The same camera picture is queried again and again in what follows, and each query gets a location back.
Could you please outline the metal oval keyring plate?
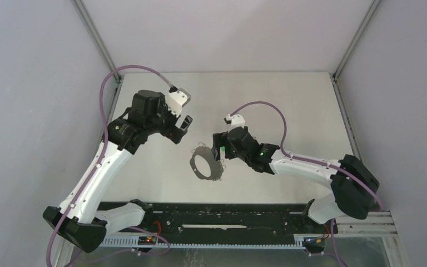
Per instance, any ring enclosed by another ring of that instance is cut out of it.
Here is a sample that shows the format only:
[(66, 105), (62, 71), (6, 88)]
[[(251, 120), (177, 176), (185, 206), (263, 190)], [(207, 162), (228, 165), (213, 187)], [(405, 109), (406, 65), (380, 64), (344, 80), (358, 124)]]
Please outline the metal oval keyring plate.
[[(209, 175), (203, 174), (196, 163), (196, 158), (202, 158), (209, 167)], [(198, 146), (192, 150), (192, 156), (189, 161), (191, 170), (195, 176), (200, 180), (207, 181), (219, 181), (221, 180), (222, 174), (225, 170), (223, 160), (215, 160), (214, 154), (211, 148), (205, 143), (200, 142)]]

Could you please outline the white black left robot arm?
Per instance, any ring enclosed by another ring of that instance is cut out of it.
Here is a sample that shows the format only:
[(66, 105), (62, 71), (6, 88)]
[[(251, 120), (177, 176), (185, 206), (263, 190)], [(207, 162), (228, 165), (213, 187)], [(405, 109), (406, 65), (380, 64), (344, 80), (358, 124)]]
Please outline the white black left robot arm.
[(191, 99), (181, 88), (171, 87), (168, 94), (140, 90), (121, 116), (107, 126), (97, 153), (69, 196), (58, 207), (49, 206), (43, 218), (57, 234), (85, 253), (96, 250), (106, 236), (136, 227), (148, 231), (153, 226), (152, 208), (132, 200), (110, 210), (99, 210), (108, 187), (148, 137), (160, 134), (179, 144), (187, 134), (192, 117), (176, 126), (181, 111)]

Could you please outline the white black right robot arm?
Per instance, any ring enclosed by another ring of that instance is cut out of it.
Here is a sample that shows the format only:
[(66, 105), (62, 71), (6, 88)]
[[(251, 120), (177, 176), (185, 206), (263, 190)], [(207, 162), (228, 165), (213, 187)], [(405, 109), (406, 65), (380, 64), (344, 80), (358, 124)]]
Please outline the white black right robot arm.
[(307, 203), (301, 225), (310, 233), (339, 216), (367, 218), (380, 187), (377, 178), (354, 155), (341, 160), (326, 160), (286, 152), (279, 145), (259, 143), (247, 127), (237, 127), (212, 136), (212, 153), (220, 159), (240, 159), (259, 173), (298, 176), (319, 184), (330, 192)]

